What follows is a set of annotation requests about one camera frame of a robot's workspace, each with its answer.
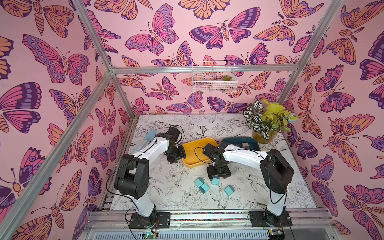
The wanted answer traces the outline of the yellow storage box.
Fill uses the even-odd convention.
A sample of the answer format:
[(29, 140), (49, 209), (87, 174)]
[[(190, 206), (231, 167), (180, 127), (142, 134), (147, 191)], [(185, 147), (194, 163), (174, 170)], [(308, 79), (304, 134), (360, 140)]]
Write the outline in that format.
[(183, 144), (183, 148), (186, 153), (183, 163), (186, 167), (192, 169), (212, 163), (211, 160), (203, 154), (203, 148), (207, 144), (211, 144), (214, 147), (218, 146), (217, 142), (213, 138), (203, 138)]

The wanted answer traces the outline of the teal storage box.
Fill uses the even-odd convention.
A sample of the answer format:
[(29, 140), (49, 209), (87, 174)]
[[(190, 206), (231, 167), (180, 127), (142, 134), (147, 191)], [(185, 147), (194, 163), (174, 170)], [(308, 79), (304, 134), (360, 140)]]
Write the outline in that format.
[(224, 138), (222, 142), (235, 145), (239, 148), (242, 148), (242, 143), (248, 143), (250, 146), (250, 150), (261, 151), (259, 143), (254, 138), (250, 137), (227, 137)]

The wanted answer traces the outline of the pink plug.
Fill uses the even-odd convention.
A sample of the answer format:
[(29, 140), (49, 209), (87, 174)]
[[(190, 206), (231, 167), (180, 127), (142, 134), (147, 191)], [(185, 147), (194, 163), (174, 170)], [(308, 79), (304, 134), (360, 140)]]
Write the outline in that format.
[(249, 146), (248, 143), (242, 143), (242, 148), (244, 148), (244, 149), (249, 149), (250, 146)]

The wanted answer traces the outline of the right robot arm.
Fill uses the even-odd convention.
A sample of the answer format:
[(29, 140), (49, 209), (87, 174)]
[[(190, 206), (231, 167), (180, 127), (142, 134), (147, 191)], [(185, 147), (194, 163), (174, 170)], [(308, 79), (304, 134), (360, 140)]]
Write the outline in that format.
[(228, 167), (229, 163), (241, 164), (260, 171), (269, 189), (266, 213), (275, 217), (283, 215), (288, 186), (292, 182), (295, 171), (278, 150), (261, 152), (222, 142), (216, 147), (207, 144), (203, 147), (202, 153), (212, 162), (207, 167), (210, 180), (213, 177), (223, 179), (230, 177), (232, 173)]

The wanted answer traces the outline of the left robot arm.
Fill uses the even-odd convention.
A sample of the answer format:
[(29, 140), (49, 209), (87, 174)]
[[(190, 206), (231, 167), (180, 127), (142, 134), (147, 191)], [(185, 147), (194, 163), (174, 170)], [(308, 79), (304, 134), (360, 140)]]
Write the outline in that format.
[(139, 216), (148, 218), (156, 214), (156, 206), (147, 194), (150, 161), (164, 155), (170, 164), (176, 164), (186, 158), (186, 152), (179, 144), (183, 136), (183, 129), (173, 125), (167, 132), (155, 135), (154, 140), (142, 150), (122, 156), (114, 188), (134, 203)]

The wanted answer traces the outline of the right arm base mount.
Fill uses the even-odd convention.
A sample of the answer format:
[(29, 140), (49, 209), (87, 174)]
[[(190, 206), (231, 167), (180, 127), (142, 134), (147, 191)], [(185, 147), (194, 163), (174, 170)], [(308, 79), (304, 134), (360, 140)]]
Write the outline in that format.
[(251, 222), (252, 227), (292, 227), (290, 215), (287, 211), (283, 211), (280, 216), (263, 211), (250, 211), (247, 216)]

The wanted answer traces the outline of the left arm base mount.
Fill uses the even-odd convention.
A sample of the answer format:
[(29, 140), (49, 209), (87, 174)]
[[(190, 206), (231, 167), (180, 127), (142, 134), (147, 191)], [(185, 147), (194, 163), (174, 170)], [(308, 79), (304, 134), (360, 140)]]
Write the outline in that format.
[(171, 223), (170, 212), (159, 212), (156, 215), (143, 217), (137, 213), (132, 214), (129, 227), (131, 229), (168, 229)]

